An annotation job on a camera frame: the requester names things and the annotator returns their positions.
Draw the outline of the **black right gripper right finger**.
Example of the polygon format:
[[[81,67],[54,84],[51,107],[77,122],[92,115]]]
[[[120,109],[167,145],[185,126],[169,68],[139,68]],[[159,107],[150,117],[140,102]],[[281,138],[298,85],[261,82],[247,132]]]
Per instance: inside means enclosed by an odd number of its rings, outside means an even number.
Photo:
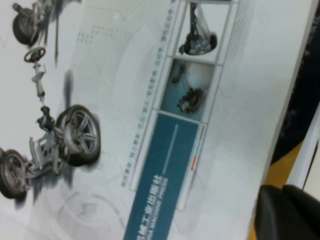
[[[320,239],[320,201],[303,189],[286,184],[282,187],[283,193],[290,199],[306,228]]]

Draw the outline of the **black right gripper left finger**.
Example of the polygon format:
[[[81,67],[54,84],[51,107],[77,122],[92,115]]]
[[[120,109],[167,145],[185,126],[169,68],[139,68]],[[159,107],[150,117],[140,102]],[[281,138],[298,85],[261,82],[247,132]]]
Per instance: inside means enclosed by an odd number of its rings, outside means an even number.
[[[280,188],[263,185],[258,194],[254,220],[258,240],[297,240],[299,215]]]

